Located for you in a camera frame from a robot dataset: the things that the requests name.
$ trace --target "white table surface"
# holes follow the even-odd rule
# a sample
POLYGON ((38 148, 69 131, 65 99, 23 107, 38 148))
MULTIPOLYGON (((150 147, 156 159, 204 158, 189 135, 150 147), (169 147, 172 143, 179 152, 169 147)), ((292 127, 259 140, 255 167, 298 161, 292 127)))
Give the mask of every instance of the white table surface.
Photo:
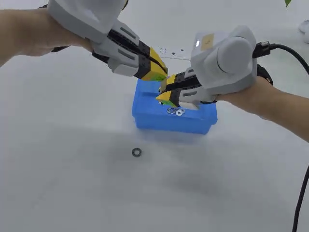
MULTIPOLYGON (((0 7, 44 3, 2 0, 0 7)), ((185 49, 198 30, 246 24, 258 40, 309 60, 296 29, 308 6, 130 0, 120 19, 149 45, 185 49)), ((171 72, 189 66, 165 62, 171 72)), ((274 51, 259 62, 278 88, 309 97, 309 76, 291 55, 274 51)), ((139 131, 131 116, 135 84, 80 48, 16 57, 0 69, 1 232, 291 231, 306 142, 224 102, 206 136, 139 131), (141 158, 132 157, 135 147, 141 158)), ((306 196, 300 232, 308 217, 306 196)))

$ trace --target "wall outlet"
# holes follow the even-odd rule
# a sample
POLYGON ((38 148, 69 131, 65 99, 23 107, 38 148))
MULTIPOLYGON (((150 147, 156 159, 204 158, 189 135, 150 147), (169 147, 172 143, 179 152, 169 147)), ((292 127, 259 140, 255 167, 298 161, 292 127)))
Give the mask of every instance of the wall outlet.
POLYGON ((169 59, 182 59, 182 60, 190 60, 191 52, 183 48, 168 48, 163 46, 158 46, 153 48, 157 54, 161 58, 169 58, 169 59))

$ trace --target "blue plastic container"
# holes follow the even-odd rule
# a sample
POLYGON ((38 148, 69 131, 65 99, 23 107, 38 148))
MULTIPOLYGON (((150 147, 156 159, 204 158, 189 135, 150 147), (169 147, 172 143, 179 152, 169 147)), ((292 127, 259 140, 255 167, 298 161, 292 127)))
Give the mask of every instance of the blue plastic container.
POLYGON ((216 104, 201 105, 198 111, 185 110, 182 116, 169 114, 170 106, 162 106, 155 99, 159 87, 159 82, 138 80, 132 107, 137 128, 207 134, 217 123, 216 104))

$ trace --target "black washer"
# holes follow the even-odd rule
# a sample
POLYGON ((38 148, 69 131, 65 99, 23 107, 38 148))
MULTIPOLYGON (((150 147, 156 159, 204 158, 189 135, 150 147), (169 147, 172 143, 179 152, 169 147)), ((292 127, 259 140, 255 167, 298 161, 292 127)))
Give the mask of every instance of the black washer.
POLYGON ((140 157, 142 155, 142 153, 143 153, 142 150, 138 147, 136 147, 132 150, 132 155, 134 157, 140 157))

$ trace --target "metal washer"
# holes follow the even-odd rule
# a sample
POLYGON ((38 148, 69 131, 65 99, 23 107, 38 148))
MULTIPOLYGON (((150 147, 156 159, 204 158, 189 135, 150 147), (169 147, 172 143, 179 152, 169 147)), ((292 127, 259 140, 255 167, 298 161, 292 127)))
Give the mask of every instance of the metal washer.
POLYGON ((175 113, 177 116, 182 116, 184 114, 183 110, 177 110, 175 113))
POLYGON ((173 107, 170 107, 170 108, 168 109, 168 113, 171 114, 171 115, 173 115, 174 113, 176 113, 176 111, 177 111, 177 109, 175 109, 175 108, 173 108, 173 107))

